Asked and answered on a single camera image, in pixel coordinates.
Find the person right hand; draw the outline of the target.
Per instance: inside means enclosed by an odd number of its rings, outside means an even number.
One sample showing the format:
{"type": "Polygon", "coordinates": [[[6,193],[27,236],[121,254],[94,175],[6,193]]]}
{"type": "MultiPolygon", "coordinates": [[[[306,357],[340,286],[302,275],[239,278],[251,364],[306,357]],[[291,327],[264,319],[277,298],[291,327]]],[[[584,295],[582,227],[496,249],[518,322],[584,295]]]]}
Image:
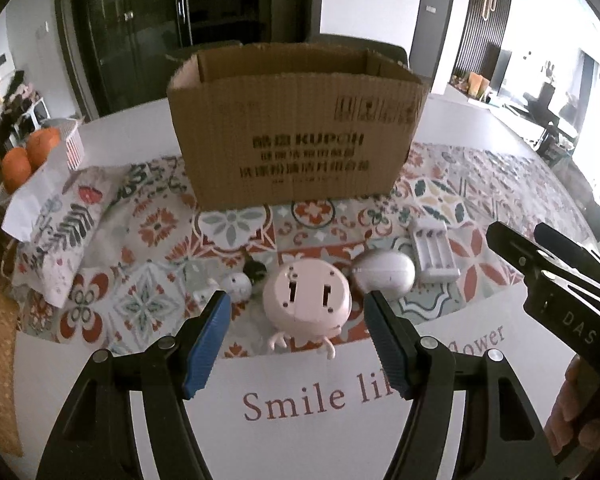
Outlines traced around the person right hand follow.
{"type": "Polygon", "coordinates": [[[574,421],[583,411],[583,401],[578,388],[583,384],[582,376],[585,362],[580,356],[574,356],[565,371],[558,396],[544,427],[550,450],[554,456],[577,437],[582,448],[597,451],[600,448],[600,417],[589,420],[579,431],[574,421]]]}

